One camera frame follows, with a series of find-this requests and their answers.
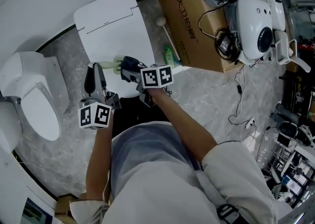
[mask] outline person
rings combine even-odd
[[[148,91],[154,107],[122,98],[109,127],[97,131],[86,200],[70,203],[77,223],[278,223],[243,144],[217,144],[164,89]],[[233,211],[224,217],[226,209]]]

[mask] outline black pants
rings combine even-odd
[[[155,105],[149,108],[140,101],[138,96],[134,98],[121,98],[120,103],[122,108],[114,112],[113,138],[126,129],[138,124],[152,121],[169,122],[158,106]]]

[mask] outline toilet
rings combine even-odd
[[[69,95],[56,57],[15,53],[0,70],[0,91],[21,99],[26,119],[41,137],[50,141],[60,137]]]
[[[10,102],[0,102],[0,147],[11,153],[18,145],[22,126],[15,107]]]
[[[91,62],[130,56],[146,66],[155,63],[150,39],[136,0],[96,0],[74,13],[74,22]],[[113,69],[103,69],[107,89],[119,97],[139,95]]]

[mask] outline brown box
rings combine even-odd
[[[70,211],[70,201],[76,200],[77,198],[67,194],[60,196],[55,209],[55,217],[62,221],[64,224],[76,224],[77,222],[72,217]]]
[[[204,0],[159,0],[170,27],[175,47],[186,66],[225,72],[235,67],[216,52],[214,40],[198,27],[202,14],[211,8]],[[224,10],[204,16],[200,21],[203,31],[214,35],[218,28],[226,28]]]

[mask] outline shirt sleeve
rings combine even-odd
[[[70,203],[71,214],[78,224],[101,224],[109,205],[98,200],[77,200]]]
[[[240,142],[222,143],[202,160],[211,183],[247,220],[278,223],[276,201],[251,153]]]

